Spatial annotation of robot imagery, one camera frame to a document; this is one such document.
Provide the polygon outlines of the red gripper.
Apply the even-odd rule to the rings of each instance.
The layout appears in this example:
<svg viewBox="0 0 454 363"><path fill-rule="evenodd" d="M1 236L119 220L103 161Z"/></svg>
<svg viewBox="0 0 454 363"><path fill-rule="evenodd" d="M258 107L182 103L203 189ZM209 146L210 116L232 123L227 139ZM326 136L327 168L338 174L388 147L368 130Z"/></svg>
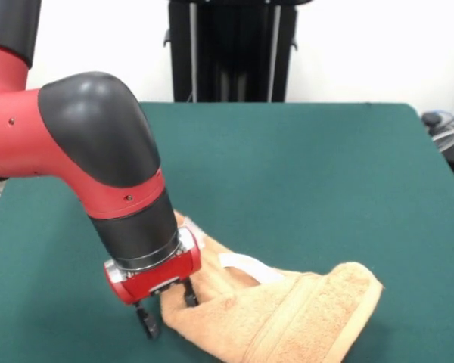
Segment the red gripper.
<svg viewBox="0 0 454 363"><path fill-rule="evenodd" d="M110 259L104 263L106 279L116 296L127 305L134 305L135 313L147 338L155 340L160 335L157 320L140 303L141 300L182 284L186 306L198 306L190 276L201 268L201 250L190 228L179 229L179 251L153 268L140 272L127 272Z"/></svg>

